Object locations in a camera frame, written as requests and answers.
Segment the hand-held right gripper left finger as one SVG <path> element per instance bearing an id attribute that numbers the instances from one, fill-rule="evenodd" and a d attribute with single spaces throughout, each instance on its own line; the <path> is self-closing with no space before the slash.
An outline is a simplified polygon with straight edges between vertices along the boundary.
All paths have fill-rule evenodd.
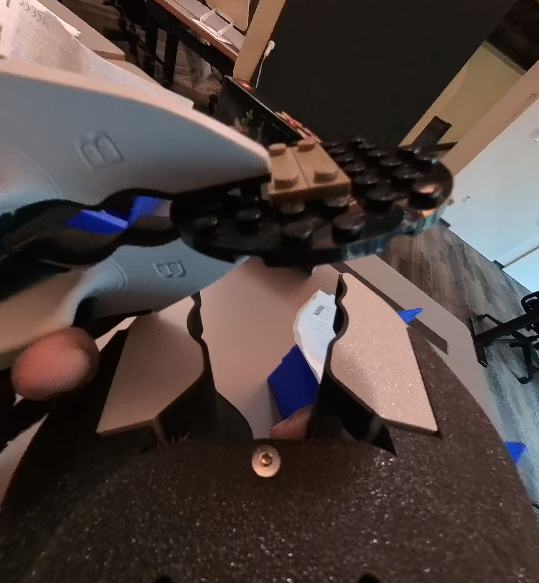
<path id="1" fill-rule="evenodd" d="M 98 421 L 99 435 L 146 428 L 170 435 L 161 414 L 204 370 L 201 346 L 187 329 L 193 307 L 188 297 L 129 325 Z"/>

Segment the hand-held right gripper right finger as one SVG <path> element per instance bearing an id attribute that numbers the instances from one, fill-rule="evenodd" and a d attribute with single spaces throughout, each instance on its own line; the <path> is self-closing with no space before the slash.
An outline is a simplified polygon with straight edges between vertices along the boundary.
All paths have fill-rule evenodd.
<path id="1" fill-rule="evenodd" d="M 326 357 L 332 379 L 366 420 L 358 438 L 380 426 L 433 435 L 438 432 L 408 327 L 388 303 L 350 273 L 339 275 L 337 312 L 342 316 Z"/>

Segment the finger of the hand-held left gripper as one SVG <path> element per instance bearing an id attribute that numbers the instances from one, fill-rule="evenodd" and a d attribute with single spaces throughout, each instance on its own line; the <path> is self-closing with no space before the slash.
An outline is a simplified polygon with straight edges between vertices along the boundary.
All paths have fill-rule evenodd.
<path id="1" fill-rule="evenodd" d="M 0 216 L 44 200 L 98 206 L 270 174 L 267 151 L 169 91 L 0 60 Z"/>
<path id="2" fill-rule="evenodd" d="M 161 311 L 220 280 L 236 262 L 210 258 L 185 243 L 125 246 L 89 268 L 55 274 L 0 302 L 0 370 L 33 341 L 71 327 L 91 299 L 91 317 Z"/>

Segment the round black lego assembly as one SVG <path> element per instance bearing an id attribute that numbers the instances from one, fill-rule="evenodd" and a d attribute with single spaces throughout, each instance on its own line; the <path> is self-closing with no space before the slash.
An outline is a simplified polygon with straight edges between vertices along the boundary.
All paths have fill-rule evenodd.
<path id="1" fill-rule="evenodd" d="M 208 257 L 266 266 L 336 264 L 378 254 L 436 223 L 453 176 L 416 145 L 303 139 L 268 147 L 271 175 L 172 201 L 180 238 Z"/>

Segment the black orchid lego box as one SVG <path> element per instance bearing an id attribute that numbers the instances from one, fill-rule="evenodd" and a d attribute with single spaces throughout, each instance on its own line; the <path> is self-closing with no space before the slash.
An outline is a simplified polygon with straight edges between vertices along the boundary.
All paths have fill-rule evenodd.
<path id="1" fill-rule="evenodd" d="M 294 145 L 302 139 L 322 142 L 308 127 L 288 113 L 277 111 L 258 90 L 241 79 L 223 77 L 217 97 L 209 100 L 209 109 L 215 120 L 265 147 L 274 143 Z"/>

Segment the person's left hand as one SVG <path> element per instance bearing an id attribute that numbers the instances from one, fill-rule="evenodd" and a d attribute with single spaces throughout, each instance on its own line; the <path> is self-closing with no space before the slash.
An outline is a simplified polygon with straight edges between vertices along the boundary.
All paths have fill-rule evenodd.
<path id="1" fill-rule="evenodd" d="M 71 327 L 27 346 L 12 367 L 11 384 L 22 397 L 50 400 L 88 385 L 99 364 L 95 340 L 83 329 Z"/>

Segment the heap of white paper bags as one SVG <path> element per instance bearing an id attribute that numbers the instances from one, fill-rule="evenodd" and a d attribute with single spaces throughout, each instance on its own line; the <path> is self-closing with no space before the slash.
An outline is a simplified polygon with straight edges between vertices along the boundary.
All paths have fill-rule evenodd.
<path id="1" fill-rule="evenodd" d="M 296 346 L 318 382 L 321 381 L 327 349 L 335 337 L 335 295 L 319 289 L 300 308 L 293 326 Z"/>

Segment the black chair base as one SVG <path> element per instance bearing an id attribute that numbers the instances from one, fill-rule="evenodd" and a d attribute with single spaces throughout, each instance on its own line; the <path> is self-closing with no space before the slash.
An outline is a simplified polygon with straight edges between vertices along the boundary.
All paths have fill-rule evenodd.
<path id="1" fill-rule="evenodd" d="M 511 348 L 521 348 L 526 374 L 517 377 L 527 384 L 539 372 L 539 291 L 531 292 L 521 299 L 524 314 L 501 322 L 485 313 L 469 319 L 469 328 L 477 361 L 488 367 L 486 348 L 494 343 L 505 343 Z"/>

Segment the wooden table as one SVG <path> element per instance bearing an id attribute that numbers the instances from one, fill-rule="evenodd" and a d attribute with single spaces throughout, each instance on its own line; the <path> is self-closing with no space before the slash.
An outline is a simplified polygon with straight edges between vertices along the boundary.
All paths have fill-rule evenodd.
<path id="1" fill-rule="evenodd" d="M 222 55 L 230 62 L 232 68 L 245 35 L 236 30 L 218 36 L 202 28 L 196 20 L 210 8 L 200 1 L 147 1 L 146 10 L 149 18 L 159 25 L 162 30 L 171 32 L 179 41 L 188 37 L 188 46 L 197 49 L 208 49 L 213 55 Z"/>

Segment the clear acrylic stand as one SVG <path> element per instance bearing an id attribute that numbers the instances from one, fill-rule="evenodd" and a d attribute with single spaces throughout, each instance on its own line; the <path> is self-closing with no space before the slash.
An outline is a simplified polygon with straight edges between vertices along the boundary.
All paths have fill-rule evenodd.
<path id="1" fill-rule="evenodd" d="M 204 29 L 218 36 L 225 36 L 226 33 L 240 30 L 235 26 L 234 20 L 222 11 L 214 8 L 209 9 L 198 17 L 196 22 Z"/>

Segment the white tipped thin rod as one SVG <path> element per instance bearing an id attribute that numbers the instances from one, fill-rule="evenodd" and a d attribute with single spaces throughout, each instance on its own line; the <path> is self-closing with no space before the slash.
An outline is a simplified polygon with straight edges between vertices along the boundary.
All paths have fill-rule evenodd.
<path id="1" fill-rule="evenodd" d="M 271 52 L 273 51 L 274 47 L 275 47 L 275 42 L 274 42 L 273 39 L 270 39 L 268 41 L 268 44 L 266 45 L 266 48 L 264 50 L 264 53 L 263 53 L 263 55 L 261 57 L 261 60 L 259 62 L 258 72 L 257 72 L 257 76 L 256 76 L 256 82 L 254 84 L 254 88 L 255 89 L 257 89 L 258 86 L 259 86 L 259 81 L 260 81 L 260 78 L 261 78 L 261 72 L 263 70 L 264 62 L 266 61 L 266 59 L 271 54 Z"/>

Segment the black screen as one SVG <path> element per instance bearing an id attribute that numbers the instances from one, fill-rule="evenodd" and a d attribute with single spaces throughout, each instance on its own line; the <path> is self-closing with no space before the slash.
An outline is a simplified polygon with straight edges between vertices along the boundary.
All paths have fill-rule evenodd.
<path id="1" fill-rule="evenodd" d="M 435 115 L 412 141 L 412 144 L 421 149 L 433 149 L 452 128 L 452 125 L 450 122 Z"/>

